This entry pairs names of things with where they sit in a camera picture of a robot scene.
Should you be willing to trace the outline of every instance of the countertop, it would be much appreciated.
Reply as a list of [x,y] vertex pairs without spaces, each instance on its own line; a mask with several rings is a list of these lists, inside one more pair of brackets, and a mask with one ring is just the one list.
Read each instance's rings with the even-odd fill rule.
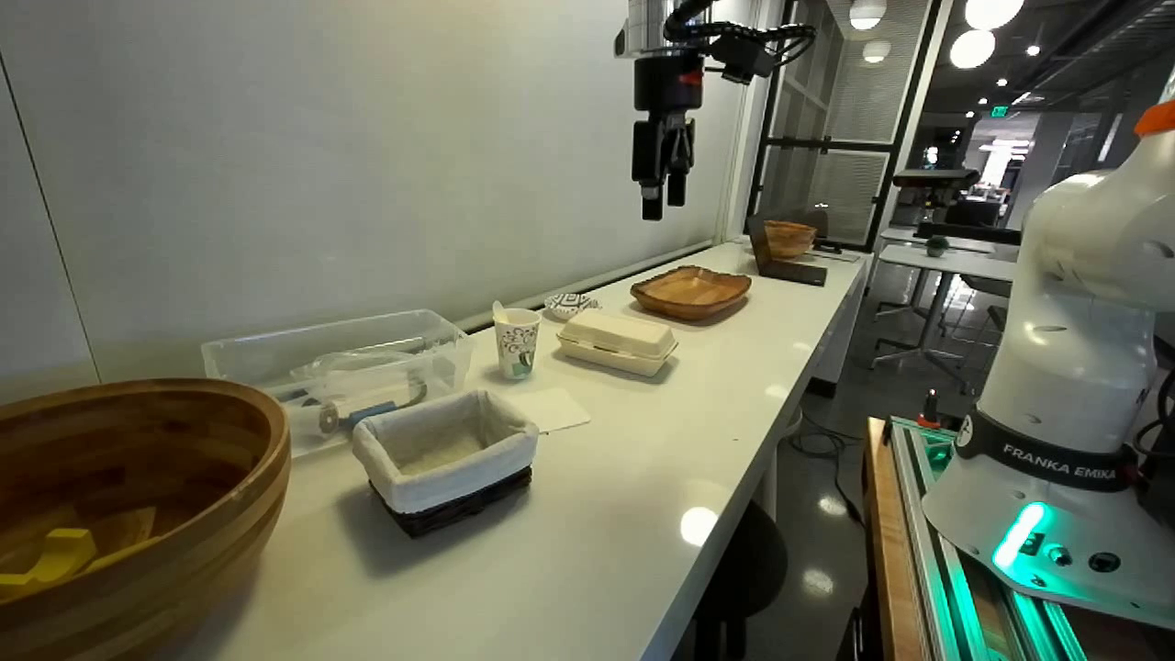
[[[734,242],[676,264],[753,275]],[[529,492],[408,540],[349,448],[305,455],[257,577],[180,657],[668,657],[867,257],[819,264],[826,286],[753,275],[709,327],[632,308],[628,286],[672,264],[595,290],[676,331],[665,382],[551,356],[562,323],[543,319],[532,382],[503,386],[474,334],[470,389],[562,389],[591,415],[540,441]]]

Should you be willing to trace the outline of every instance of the lamp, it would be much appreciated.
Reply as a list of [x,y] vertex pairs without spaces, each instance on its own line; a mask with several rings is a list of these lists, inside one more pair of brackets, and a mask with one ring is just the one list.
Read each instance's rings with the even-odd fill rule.
[[995,33],[966,29],[951,44],[951,66],[955,70],[977,70],[977,66],[984,66],[991,59],[991,51],[995,51]]
[[966,26],[973,29],[1002,29],[1021,15],[1024,0],[966,0]]
[[856,0],[848,7],[848,26],[859,33],[874,29],[881,18],[885,18],[885,0]]
[[889,40],[870,40],[859,55],[867,59],[867,66],[878,66],[889,55]]

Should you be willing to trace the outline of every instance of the green light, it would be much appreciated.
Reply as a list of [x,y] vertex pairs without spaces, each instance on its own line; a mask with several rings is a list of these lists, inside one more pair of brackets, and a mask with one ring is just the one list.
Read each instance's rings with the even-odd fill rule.
[[1043,503],[1028,503],[1013,529],[1002,536],[1002,543],[995,547],[995,566],[1010,569],[1024,547],[1024,540],[1032,536],[1032,529],[1043,521],[1046,507]]

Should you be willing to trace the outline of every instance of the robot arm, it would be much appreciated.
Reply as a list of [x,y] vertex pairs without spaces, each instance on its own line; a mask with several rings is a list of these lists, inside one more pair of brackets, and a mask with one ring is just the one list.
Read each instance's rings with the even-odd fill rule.
[[1175,103],[1138,136],[1032,206],[988,386],[922,510],[1017,591],[1175,628],[1175,529],[1138,507],[1124,448],[1175,308]]
[[709,22],[712,0],[628,0],[628,22],[613,55],[635,59],[635,110],[646,121],[632,129],[632,180],[643,191],[643,217],[661,220],[665,180],[668,206],[687,202],[694,165],[694,121],[701,106],[705,59],[723,62],[723,77],[749,84],[811,44],[811,26],[745,29]]

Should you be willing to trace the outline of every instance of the white cup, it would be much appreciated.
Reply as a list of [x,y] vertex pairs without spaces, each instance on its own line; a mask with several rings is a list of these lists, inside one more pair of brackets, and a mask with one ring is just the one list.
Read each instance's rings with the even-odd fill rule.
[[536,371],[540,316],[529,308],[492,308],[492,327],[499,338],[499,375],[507,382],[525,382]]

